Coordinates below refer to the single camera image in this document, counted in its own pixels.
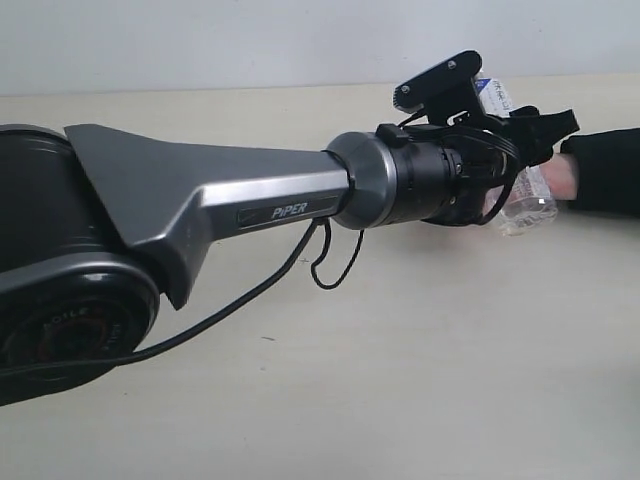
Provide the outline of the person's open bare hand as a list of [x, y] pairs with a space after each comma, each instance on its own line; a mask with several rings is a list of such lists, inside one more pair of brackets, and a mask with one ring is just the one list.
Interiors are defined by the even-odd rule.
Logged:
[[578, 193], [578, 170], [569, 154], [555, 153], [540, 166], [521, 172], [502, 208], [505, 215], [544, 210], [555, 201], [573, 201]]

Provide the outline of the black sleeved forearm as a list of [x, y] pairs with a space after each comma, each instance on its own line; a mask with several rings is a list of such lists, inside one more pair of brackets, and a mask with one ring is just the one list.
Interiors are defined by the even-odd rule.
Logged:
[[560, 152], [577, 167], [576, 198], [569, 208], [639, 217], [639, 129], [621, 129], [565, 140]]

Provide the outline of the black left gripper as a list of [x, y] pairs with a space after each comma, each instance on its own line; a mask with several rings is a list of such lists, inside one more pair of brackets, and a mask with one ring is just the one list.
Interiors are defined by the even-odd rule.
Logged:
[[556, 144], [579, 131], [571, 109], [541, 114], [526, 105], [503, 120], [486, 112], [476, 89], [480, 54], [464, 50], [400, 83], [394, 107], [408, 118], [399, 128], [412, 143], [432, 143], [458, 155], [446, 205], [425, 221], [482, 226], [504, 207], [521, 165], [540, 165]]

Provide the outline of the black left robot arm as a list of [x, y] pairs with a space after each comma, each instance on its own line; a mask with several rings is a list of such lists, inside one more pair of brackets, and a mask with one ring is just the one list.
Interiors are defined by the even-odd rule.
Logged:
[[[314, 152], [161, 141], [98, 124], [1, 128], [1, 401], [70, 390], [192, 339], [276, 284], [317, 229], [481, 226], [518, 175], [578, 130], [572, 111], [490, 112], [466, 50], [396, 87], [398, 124]], [[219, 312], [142, 347], [188, 301], [210, 246], [308, 225], [284, 264]]]

